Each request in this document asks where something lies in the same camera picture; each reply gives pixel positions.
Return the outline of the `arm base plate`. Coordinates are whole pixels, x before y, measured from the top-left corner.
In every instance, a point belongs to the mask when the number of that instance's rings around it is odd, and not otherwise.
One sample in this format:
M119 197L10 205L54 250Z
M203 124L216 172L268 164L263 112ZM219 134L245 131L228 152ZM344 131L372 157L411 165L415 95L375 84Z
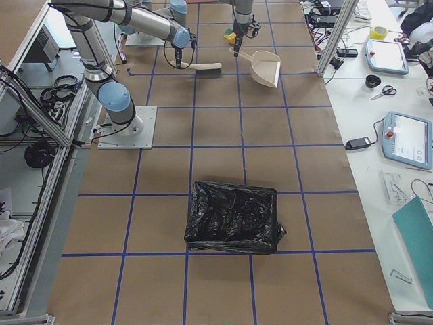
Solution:
M163 45L162 39L138 31L129 34L126 40L127 47L162 47Z
M97 147L100 150L134 150L152 148L154 129L158 108L156 106L136 106L136 115L131 124L121 132L121 125L112 124L111 118L106 115L104 123L110 126L101 130L101 138Z

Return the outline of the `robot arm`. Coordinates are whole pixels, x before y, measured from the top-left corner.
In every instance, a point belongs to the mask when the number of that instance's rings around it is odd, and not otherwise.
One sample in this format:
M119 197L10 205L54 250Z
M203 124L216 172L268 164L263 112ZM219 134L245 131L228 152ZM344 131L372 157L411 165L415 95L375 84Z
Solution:
M193 42L193 35L185 27L187 3L171 1L167 8L158 11L132 1L51 1L49 7L65 19L85 67L85 82L111 119L110 134L138 134L143 123L128 89L114 76L95 22L113 22L170 42L177 52L179 68L182 49Z
M261 25L252 14L253 0L230 1L233 12L233 31L236 35L233 46L234 56L237 58L244 37L253 39L257 37Z

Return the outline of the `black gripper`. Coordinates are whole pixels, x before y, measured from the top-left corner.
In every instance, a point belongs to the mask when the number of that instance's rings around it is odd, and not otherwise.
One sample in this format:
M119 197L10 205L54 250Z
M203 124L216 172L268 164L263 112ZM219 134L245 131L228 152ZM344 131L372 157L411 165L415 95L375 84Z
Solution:
M190 32L190 30L178 30L175 33L172 41L172 47L175 49L176 61L181 61L182 50L188 45L191 45L192 49L196 48L197 35Z
M239 51L240 47L242 46L242 41L244 37L247 37L249 39L254 39L258 36L259 31L261 29L260 23L253 20L252 22L248 24L241 24L237 20L233 23L233 31L236 35L235 37L235 43L234 43L234 50Z

